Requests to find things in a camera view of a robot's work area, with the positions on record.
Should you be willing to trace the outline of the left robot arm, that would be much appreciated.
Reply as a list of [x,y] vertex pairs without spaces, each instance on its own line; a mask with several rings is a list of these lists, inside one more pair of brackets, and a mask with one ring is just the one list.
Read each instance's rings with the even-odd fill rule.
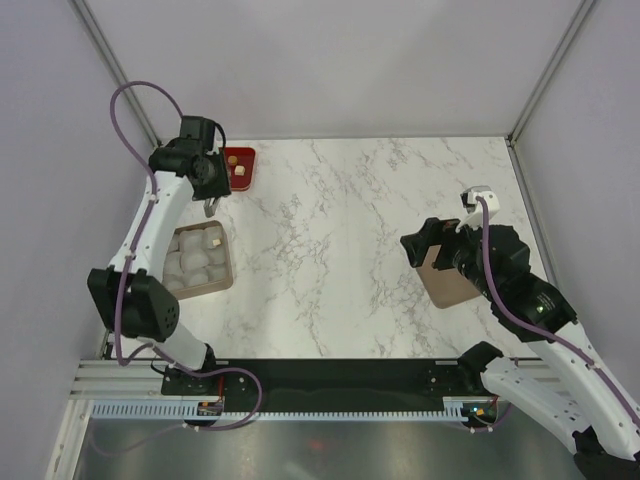
[[221,126],[198,116],[181,120],[176,138],[144,161],[145,193],[122,246],[103,269],[92,269],[87,286],[99,316],[114,336],[122,366],[122,339],[137,339],[184,372],[184,383],[197,394],[213,391],[218,369],[212,348],[180,321],[178,299],[162,283],[164,262],[177,222],[188,203],[201,201],[212,217],[231,193],[225,145],[215,138]]

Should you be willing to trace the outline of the metal tongs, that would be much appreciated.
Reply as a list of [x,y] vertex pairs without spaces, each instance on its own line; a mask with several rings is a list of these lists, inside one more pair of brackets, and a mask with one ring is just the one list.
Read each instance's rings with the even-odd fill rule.
[[206,218],[212,218],[218,209],[221,198],[208,198],[203,203],[203,211]]

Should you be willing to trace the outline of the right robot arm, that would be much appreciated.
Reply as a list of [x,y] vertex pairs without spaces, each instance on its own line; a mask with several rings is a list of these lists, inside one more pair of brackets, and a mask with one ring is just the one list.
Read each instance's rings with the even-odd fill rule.
[[613,379],[577,314],[560,291],[532,273],[530,249],[505,225],[473,229],[457,219],[429,218],[400,239],[409,264],[455,272],[490,303],[499,323],[535,352],[568,391],[563,399],[520,372],[494,346],[467,350],[457,382],[485,389],[544,427],[572,454],[587,479],[639,476],[639,405]]

